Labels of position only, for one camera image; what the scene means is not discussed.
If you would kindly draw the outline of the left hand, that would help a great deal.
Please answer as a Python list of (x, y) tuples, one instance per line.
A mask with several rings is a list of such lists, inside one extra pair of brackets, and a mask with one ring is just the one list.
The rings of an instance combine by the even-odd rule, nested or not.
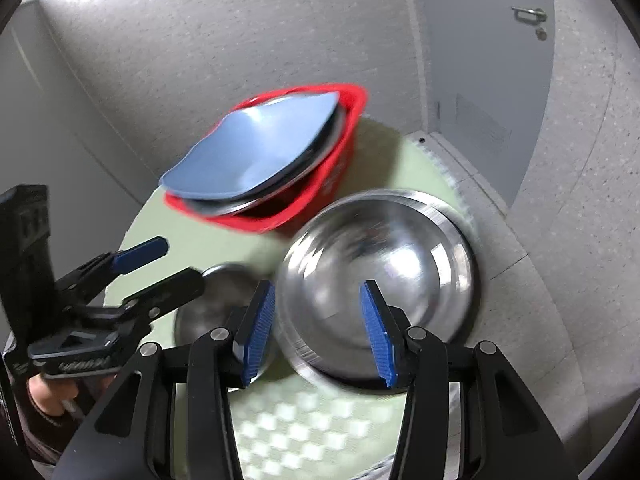
[(35, 406), (44, 414), (87, 415), (116, 377), (117, 375), (45, 378), (39, 374), (29, 378), (27, 389)]

